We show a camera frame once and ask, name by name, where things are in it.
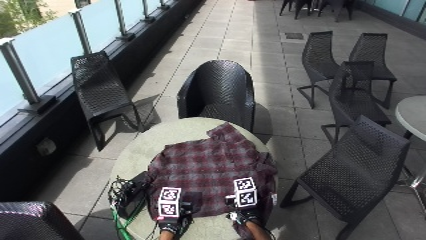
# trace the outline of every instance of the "black device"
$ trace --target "black device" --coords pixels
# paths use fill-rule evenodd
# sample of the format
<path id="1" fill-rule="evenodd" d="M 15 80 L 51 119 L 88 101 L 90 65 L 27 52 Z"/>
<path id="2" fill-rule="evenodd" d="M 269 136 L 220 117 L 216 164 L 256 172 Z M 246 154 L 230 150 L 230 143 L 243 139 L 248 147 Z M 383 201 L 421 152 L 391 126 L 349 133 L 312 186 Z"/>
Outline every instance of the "black device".
<path id="1" fill-rule="evenodd" d="M 147 172 L 132 180 L 122 179 L 111 184 L 108 200 L 122 218 L 130 219 L 146 207 L 150 196 L 151 181 Z"/>

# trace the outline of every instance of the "drain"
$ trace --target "drain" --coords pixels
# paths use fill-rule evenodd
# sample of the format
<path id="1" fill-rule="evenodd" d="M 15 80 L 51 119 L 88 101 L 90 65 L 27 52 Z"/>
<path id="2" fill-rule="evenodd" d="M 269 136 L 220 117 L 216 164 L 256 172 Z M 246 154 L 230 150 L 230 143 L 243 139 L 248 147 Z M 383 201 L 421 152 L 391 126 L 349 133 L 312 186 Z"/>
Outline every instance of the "drain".
<path id="1" fill-rule="evenodd" d="M 304 34 L 301 34 L 301 33 L 285 33 L 285 37 L 288 39 L 304 40 Z"/>

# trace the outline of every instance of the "tiled floor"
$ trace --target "tiled floor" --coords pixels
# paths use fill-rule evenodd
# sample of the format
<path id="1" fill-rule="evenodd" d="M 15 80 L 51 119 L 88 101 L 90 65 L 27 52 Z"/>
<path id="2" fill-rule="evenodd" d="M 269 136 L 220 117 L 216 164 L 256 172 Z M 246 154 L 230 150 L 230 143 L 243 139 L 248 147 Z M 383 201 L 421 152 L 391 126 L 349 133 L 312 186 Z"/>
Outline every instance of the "tiled floor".
<path id="1" fill-rule="evenodd" d="M 296 90 L 309 83 L 301 65 L 307 34 L 333 30 L 333 54 L 341 62 L 363 32 L 389 34 L 387 61 L 399 76 L 392 108 L 404 98 L 426 93 L 426 42 L 364 12 L 356 11 L 353 21 L 343 12 L 341 21 L 333 21 L 331 9 L 321 18 L 300 19 L 295 12 L 279 15 L 283 1 L 207 0 L 171 38 L 167 46 L 140 74 L 131 95 L 144 114 L 146 127 L 178 119 L 176 94 L 190 73 L 212 59 L 238 61 L 255 80 L 257 112 L 255 133 L 267 143 L 280 169 L 280 200 L 292 180 L 331 148 L 321 124 L 333 122 L 328 97 L 319 92 L 317 107 L 311 109 Z M 288 40 L 285 32 L 305 34 L 305 40 Z M 377 95 L 387 85 L 375 84 Z M 403 127 L 395 117 L 389 128 L 399 134 Z M 136 137 L 123 123 L 106 125 L 116 134 L 99 152 L 88 132 L 71 147 L 62 164 L 52 171 L 35 200 L 55 202 L 87 239 L 116 239 L 107 200 L 107 185 L 115 160 Z M 413 171 L 425 164 L 426 144 L 413 139 L 408 165 Z M 289 209 L 275 209 L 268 227 L 277 239 L 335 239 L 344 224 L 317 202 Z M 363 221 L 351 239 L 379 240 L 425 239 L 426 221 L 415 195 L 396 187 L 372 214 Z"/>

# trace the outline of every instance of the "table leg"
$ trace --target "table leg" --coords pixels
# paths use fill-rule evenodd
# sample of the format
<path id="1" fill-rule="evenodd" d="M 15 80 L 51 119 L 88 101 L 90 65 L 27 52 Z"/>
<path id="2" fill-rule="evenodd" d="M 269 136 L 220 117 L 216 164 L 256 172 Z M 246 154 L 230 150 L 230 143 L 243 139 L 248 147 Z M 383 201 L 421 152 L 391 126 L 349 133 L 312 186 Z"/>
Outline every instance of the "table leg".
<path id="1" fill-rule="evenodd" d="M 421 207 L 425 214 L 426 219 L 426 195 L 425 195 L 425 185 L 424 185 L 424 179 L 426 177 L 426 167 L 423 169 L 423 172 L 419 174 L 419 176 L 415 176 L 412 171 L 404 166 L 404 172 L 408 178 L 405 180 L 399 181 L 400 186 L 411 187 L 413 192 L 416 193 L 417 199 L 421 203 Z"/>

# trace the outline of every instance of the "chair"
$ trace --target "chair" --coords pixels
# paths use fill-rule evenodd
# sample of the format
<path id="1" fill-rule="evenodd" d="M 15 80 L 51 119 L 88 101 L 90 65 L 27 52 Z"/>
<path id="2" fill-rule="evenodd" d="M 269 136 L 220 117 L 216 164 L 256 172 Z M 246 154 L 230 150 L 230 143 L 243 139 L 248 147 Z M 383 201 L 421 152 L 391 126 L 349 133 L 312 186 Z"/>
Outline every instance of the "chair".
<path id="1" fill-rule="evenodd" d="M 339 64 L 335 61 L 332 53 L 332 38 L 333 31 L 311 33 L 304 49 L 303 63 L 312 84 L 297 88 L 297 90 L 308 99 L 312 108 L 316 107 L 315 88 L 319 88 L 325 94 L 328 94 L 328 91 L 316 83 L 333 79 L 339 69 Z M 304 89 L 311 89 L 311 96 L 303 91 Z"/>
<path id="2" fill-rule="evenodd" d="M 254 131 L 255 91 L 251 74 L 228 60 L 204 63 L 178 94 L 179 118 L 210 117 Z"/>
<path id="3" fill-rule="evenodd" d="M 299 13 L 303 10 L 303 7 L 305 4 L 308 4 L 308 16 L 311 16 L 311 9 L 312 9 L 312 1 L 313 0 L 284 0 L 283 2 L 283 6 L 281 6 L 281 11 L 280 11 L 280 16 L 283 16 L 283 11 L 285 6 L 289 4 L 289 11 L 292 11 L 292 5 L 293 2 L 296 1 L 296 15 L 295 15 L 295 19 L 297 19 Z"/>
<path id="4" fill-rule="evenodd" d="M 349 20 L 352 20 L 352 13 L 355 11 L 355 3 L 356 0 L 323 0 L 320 6 L 319 17 L 321 17 L 321 13 L 324 8 L 328 5 L 332 5 L 332 9 L 335 11 L 335 21 L 339 22 L 339 16 L 341 15 L 343 8 L 345 7 L 348 10 Z"/>
<path id="5" fill-rule="evenodd" d="M 50 202 L 2 202 L 0 222 L 0 239 L 83 240 L 63 212 Z"/>
<path id="6" fill-rule="evenodd" d="M 71 58 L 78 97 L 99 151 L 106 147 L 106 134 L 99 124 L 122 116 L 127 124 L 140 129 L 142 119 L 119 75 L 104 51 Z M 136 124 L 127 113 L 134 109 Z"/>
<path id="7" fill-rule="evenodd" d="M 343 139 L 297 178 L 280 204 L 315 198 L 347 222 L 337 240 L 349 237 L 397 183 L 411 142 L 361 116 Z M 311 196 L 292 200 L 301 185 Z"/>
<path id="8" fill-rule="evenodd" d="M 321 126 L 333 144 L 339 140 L 340 128 L 351 126 L 360 115 L 383 126 L 392 123 L 372 96 L 372 72 L 373 62 L 344 62 L 339 69 L 329 91 L 336 124 Z M 335 139 L 327 130 L 331 127 L 336 128 Z"/>
<path id="9" fill-rule="evenodd" d="M 377 98 L 376 101 L 389 109 L 392 89 L 397 78 L 391 72 L 385 61 L 387 50 L 387 33 L 363 33 L 355 49 L 351 52 L 349 61 L 375 61 L 375 70 L 372 80 L 388 80 L 389 88 L 385 100 L 381 101 Z"/>

